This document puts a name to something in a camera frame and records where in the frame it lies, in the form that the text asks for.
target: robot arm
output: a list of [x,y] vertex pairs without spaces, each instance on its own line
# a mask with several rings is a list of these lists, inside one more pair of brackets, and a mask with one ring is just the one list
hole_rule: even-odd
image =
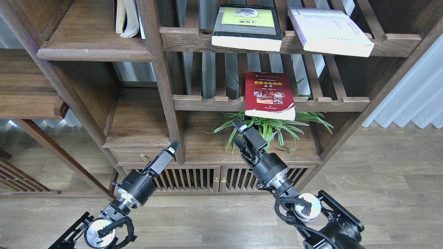
[[[364,249],[359,242],[360,232],[365,228],[358,219],[323,190],[318,196],[297,192],[294,182],[286,177],[288,167],[277,154],[264,151],[267,143],[258,131],[240,120],[233,125],[243,137],[235,137],[233,141],[258,178],[258,189],[272,193],[276,199],[276,214],[303,236],[305,249]],[[325,208],[322,202],[332,210]],[[286,215],[280,212],[280,206],[286,210]],[[305,225],[316,220],[320,213],[328,219],[325,227],[316,231]]]
[[[154,193],[155,186],[152,180],[159,176],[174,158],[175,152],[180,148],[180,143],[174,141],[167,149],[162,150],[143,169],[141,173],[132,171],[118,186],[120,197],[113,200],[97,219],[84,213],[49,249],[73,249],[76,240],[84,233],[85,242],[91,248],[120,249],[129,242],[135,241],[134,226],[128,216],[131,208],[143,206]],[[115,236],[117,227],[126,225],[128,235],[119,244]]]

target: book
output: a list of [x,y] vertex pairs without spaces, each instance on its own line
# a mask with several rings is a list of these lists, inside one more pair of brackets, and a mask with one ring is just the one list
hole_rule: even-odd
[[291,8],[288,16],[306,51],[369,57],[374,48],[341,10]]
[[274,8],[221,4],[212,45],[258,51],[280,51],[282,36]]
[[114,25],[115,33],[122,34],[126,21],[126,9],[124,0],[114,0]]
[[287,74],[246,72],[245,101],[248,116],[295,119],[295,103]]
[[114,0],[114,25],[120,37],[129,38],[140,32],[145,39],[135,0]]

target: book spine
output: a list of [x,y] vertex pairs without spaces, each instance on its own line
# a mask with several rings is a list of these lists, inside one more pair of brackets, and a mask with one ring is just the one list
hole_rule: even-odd
[[290,12],[289,18],[291,19],[292,25],[294,26],[294,30],[296,31],[297,35],[299,36],[300,41],[301,41],[301,43],[302,43],[302,45],[304,47],[304,45],[306,44],[306,38],[303,35],[303,32],[300,29],[300,26],[297,23],[297,20],[295,19],[295,16],[292,14],[292,12]]

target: drawer handle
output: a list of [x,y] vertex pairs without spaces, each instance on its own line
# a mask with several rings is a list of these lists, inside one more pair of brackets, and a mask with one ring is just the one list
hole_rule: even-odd
[[148,160],[148,158],[146,157],[145,154],[140,154],[141,160],[146,162]]

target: red book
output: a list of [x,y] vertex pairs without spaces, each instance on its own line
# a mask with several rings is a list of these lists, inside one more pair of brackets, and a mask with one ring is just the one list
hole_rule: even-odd
[[295,103],[287,74],[246,72],[245,80],[246,115],[295,119]]

